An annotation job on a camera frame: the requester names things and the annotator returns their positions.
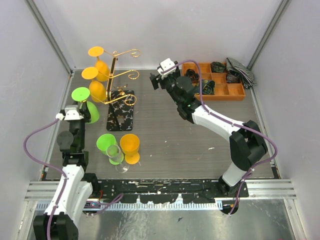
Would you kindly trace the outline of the orange goblet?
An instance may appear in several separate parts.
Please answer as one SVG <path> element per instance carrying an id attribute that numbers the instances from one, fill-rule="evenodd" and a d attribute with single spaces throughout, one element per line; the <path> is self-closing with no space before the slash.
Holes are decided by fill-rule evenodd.
<path id="1" fill-rule="evenodd" d="M 96 78 L 99 74 L 99 71 L 96 67 L 87 67 L 85 68 L 81 76 L 85 80 L 91 80 L 89 84 L 90 96 L 94 102 L 102 103 L 106 100 L 106 88 L 104 85 L 98 81 Z"/>
<path id="2" fill-rule="evenodd" d="M 109 80 L 110 69 L 108 65 L 100 59 L 105 50 L 101 46 L 94 46 L 88 50 L 88 55 L 91 57 L 96 57 L 95 68 L 98 70 L 96 79 L 100 82 L 106 82 Z"/>
<path id="3" fill-rule="evenodd" d="M 140 160 L 140 139 L 135 134 L 125 134 L 120 139 L 120 147 L 124 153 L 125 161 L 130 165 L 135 165 Z"/>

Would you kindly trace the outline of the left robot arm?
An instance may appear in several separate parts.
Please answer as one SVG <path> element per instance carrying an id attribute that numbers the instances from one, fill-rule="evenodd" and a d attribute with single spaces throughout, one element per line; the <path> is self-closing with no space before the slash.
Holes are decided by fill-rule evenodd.
<path id="1" fill-rule="evenodd" d="M 92 120 L 88 102 L 74 101 L 56 119 L 69 123 L 69 129 L 56 138 L 62 153 L 61 178 L 54 196 L 42 215 L 35 217 L 33 230 L 37 240 L 77 240 L 79 220 L 88 198 L 100 193 L 94 173 L 86 173 L 89 153 L 85 151 L 86 124 Z"/>

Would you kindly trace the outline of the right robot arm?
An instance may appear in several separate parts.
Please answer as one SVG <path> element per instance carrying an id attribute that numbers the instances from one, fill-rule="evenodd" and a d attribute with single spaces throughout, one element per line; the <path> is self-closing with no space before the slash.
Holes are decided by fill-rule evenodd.
<path id="1" fill-rule="evenodd" d="M 182 76 L 179 71 L 166 77 L 151 74 L 149 79 L 155 90 L 161 88 L 167 91 L 182 119 L 211 130 L 229 143 L 231 164 L 219 178 L 218 187 L 223 196 L 231 197 L 243 176 L 268 152 L 258 124 L 252 120 L 233 121 L 202 105 L 195 97 L 196 88 L 191 79 Z"/>

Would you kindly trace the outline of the clear wine glass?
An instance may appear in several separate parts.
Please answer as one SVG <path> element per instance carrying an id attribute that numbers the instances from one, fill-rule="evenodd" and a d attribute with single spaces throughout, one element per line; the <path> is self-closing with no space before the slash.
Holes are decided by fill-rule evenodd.
<path id="1" fill-rule="evenodd" d="M 115 163 L 115 169 L 119 173 L 125 173 L 129 165 L 124 161 L 124 154 L 118 145 L 110 145 L 106 151 L 109 160 Z"/>

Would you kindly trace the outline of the gold wine glass rack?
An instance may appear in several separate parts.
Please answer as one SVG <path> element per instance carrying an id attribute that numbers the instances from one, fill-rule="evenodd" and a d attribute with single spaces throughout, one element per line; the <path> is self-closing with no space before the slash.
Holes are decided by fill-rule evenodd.
<path id="1" fill-rule="evenodd" d="M 113 86 L 113 82 L 117 77 L 127 75 L 130 80 L 137 80 L 140 76 L 139 72 L 130 69 L 119 74 L 115 73 L 118 57 L 124 54 L 131 54 L 132 57 L 138 58 L 141 55 L 140 50 L 131 49 L 125 52 L 112 52 L 111 66 L 106 63 L 101 64 L 98 70 L 99 74 L 107 81 L 106 83 L 106 99 L 102 102 L 108 105 L 108 115 L 106 120 L 106 129 L 109 132 L 128 132 L 133 130 L 134 105 L 137 97 L 133 90 L 126 90 L 127 86 Z"/>

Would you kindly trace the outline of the green goblet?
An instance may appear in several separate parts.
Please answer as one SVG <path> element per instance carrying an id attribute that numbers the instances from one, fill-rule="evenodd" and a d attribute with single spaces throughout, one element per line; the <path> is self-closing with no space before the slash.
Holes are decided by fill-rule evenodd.
<path id="1" fill-rule="evenodd" d="M 101 135 L 96 141 L 97 148 L 106 156 L 108 156 L 107 149 L 110 145 L 117 145 L 118 146 L 116 137 L 110 133 L 106 133 L 106 134 Z M 109 162 L 112 165 L 116 165 L 116 163 L 114 163 L 110 160 L 109 160 Z"/>
<path id="2" fill-rule="evenodd" d="M 88 100 L 91 93 L 87 87 L 78 87 L 71 93 L 71 98 L 80 103 L 80 112 L 84 115 L 88 124 L 96 123 L 100 118 L 98 108 L 94 103 Z"/>

